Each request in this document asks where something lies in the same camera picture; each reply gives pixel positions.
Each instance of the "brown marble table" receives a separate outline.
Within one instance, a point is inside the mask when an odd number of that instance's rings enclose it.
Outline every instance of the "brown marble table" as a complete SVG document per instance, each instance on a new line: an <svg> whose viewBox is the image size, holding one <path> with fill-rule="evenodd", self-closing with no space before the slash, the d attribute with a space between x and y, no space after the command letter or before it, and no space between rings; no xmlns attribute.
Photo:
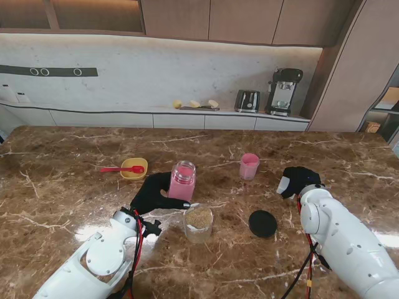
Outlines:
<svg viewBox="0 0 399 299"><path fill-rule="evenodd" d="M243 153L259 155L255 180L238 176ZM31 298L90 235L129 204L142 181L102 166L143 157L149 172L179 160L198 167L194 202L214 212L213 234L191 244L182 213L157 210L162 233L145 240L135 274L142 298L280 298L308 254L293 201L275 192L288 166L317 171L335 198L378 234L399 266L399 160L376 134L20 127L0 146L1 298ZM264 209L278 229L259 239L248 217ZM133 253L133 244L129 254ZM303 298L305 275L290 298ZM318 263L313 298L356 298Z"/></svg>

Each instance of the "yellow bowl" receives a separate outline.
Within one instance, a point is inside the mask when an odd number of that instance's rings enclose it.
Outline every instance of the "yellow bowl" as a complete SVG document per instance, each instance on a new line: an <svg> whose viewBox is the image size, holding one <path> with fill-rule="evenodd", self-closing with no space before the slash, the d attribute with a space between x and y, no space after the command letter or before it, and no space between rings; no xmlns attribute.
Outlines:
<svg viewBox="0 0 399 299"><path fill-rule="evenodd" d="M142 179L145 177L148 169L148 162L146 159L143 158L130 158L125 160L122 163L121 167L132 167L132 166L143 166L144 172L143 173L134 173L133 171L121 171L120 175L124 179Z"/></svg>

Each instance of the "black round cap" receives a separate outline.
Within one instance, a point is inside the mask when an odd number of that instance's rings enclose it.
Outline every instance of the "black round cap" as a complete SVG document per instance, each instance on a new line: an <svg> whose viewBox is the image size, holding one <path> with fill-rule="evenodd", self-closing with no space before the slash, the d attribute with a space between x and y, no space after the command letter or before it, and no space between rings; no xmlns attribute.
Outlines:
<svg viewBox="0 0 399 299"><path fill-rule="evenodd" d="M263 210L253 212L248 222L251 232L261 238L271 237L277 230L276 218Z"/></svg>

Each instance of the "glass jar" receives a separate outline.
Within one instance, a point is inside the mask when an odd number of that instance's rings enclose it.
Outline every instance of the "glass jar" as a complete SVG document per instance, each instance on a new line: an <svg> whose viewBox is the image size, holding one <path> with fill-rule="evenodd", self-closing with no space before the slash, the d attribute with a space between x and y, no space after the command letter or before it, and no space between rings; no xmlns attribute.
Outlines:
<svg viewBox="0 0 399 299"><path fill-rule="evenodd" d="M189 161L180 161L172 169L168 197L191 201L195 179L195 165Z"/></svg>
<svg viewBox="0 0 399 299"><path fill-rule="evenodd" d="M209 219L207 223L204 223L204 227L197 229L193 225L188 223L188 216L195 212L201 211L201 215L204 217L203 220ZM185 234L187 239L192 243L203 243L211 237L212 225L213 225L213 213L210 208L204 204L192 204L191 207L183 214L183 225L185 228Z"/></svg>

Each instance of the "white backsplash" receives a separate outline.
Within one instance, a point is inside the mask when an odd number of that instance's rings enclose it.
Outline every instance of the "white backsplash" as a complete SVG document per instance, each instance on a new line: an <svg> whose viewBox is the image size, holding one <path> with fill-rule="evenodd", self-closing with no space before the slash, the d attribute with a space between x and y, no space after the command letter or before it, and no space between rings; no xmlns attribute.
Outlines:
<svg viewBox="0 0 399 299"><path fill-rule="evenodd" d="M98 77L0 74L0 85L34 105L82 111L146 111L172 101L216 100L233 109L239 89L259 90L276 67L304 71L293 114L298 114L322 49L193 42L129 36L1 34L0 64L20 67L96 67Z"/></svg>

